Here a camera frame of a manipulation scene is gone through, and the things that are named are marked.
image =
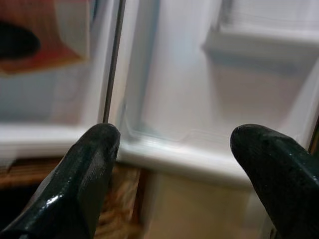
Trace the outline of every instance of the orange box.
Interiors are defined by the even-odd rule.
[[[31,31],[40,43],[31,56],[1,59],[0,72],[29,72],[88,59],[88,0],[0,0],[0,6],[0,21]]]

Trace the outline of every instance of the wooden floor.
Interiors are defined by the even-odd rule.
[[[18,160],[9,169],[1,170],[0,190],[39,184],[61,158]],[[95,239],[133,238],[141,233],[134,213],[140,169],[117,164],[112,172],[110,188],[105,197],[96,227]]]

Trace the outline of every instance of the brown wood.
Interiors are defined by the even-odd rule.
[[[18,160],[0,173],[0,190],[39,184],[60,160],[61,158]],[[96,227],[95,239],[125,239],[141,233],[139,220],[136,216],[132,220],[140,171],[139,168],[126,165],[115,166]]]

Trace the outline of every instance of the wooden surface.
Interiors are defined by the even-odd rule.
[[[39,184],[59,161],[60,158],[18,160],[0,173],[0,189]],[[132,220],[140,171],[120,164],[113,169],[95,239],[124,239],[141,233],[138,220]]]

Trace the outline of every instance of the door shelf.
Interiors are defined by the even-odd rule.
[[[250,185],[229,147],[232,130],[257,123],[308,147],[318,116],[319,65],[256,71],[205,47],[218,1],[140,0],[126,7],[110,122],[122,161]]]
[[[118,11],[99,3],[89,61],[0,78],[0,162],[63,155],[102,121]]]

